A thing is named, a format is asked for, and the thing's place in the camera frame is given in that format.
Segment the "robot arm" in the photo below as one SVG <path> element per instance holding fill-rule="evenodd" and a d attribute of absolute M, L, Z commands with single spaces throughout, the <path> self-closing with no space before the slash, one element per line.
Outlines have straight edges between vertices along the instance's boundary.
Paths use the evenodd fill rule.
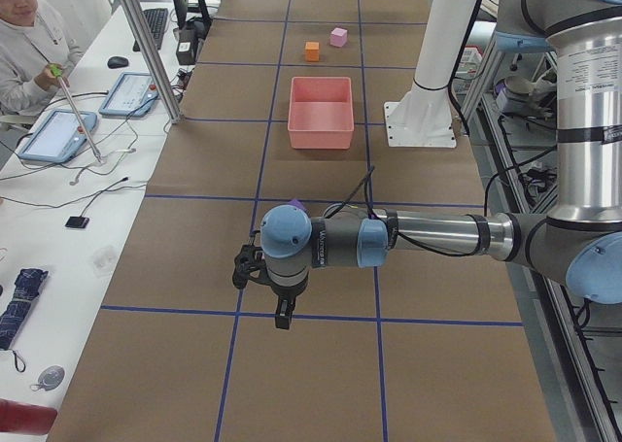
<path fill-rule="evenodd" d="M 318 218 L 286 204 L 268 211 L 235 258 L 233 284 L 277 295 L 288 328 L 309 271 L 376 267 L 392 249 L 489 255 L 531 268 L 575 295 L 621 299 L 621 0 L 500 0 L 507 51 L 557 56 L 557 182 L 546 214 L 434 215 L 328 207 Z"/>

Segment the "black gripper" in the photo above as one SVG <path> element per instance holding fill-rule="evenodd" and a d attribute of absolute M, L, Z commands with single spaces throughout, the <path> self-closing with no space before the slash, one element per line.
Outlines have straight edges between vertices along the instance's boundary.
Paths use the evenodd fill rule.
<path fill-rule="evenodd" d="M 232 283 L 237 289 L 244 289 L 248 282 L 271 288 L 278 298 L 275 326 L 278 329 L 289 329 L 296 299 L 306 290 L 306 270 L 292 277 L 278 276 L 268 269 L 260 247 L 243 245 L 234 259 Z"/>

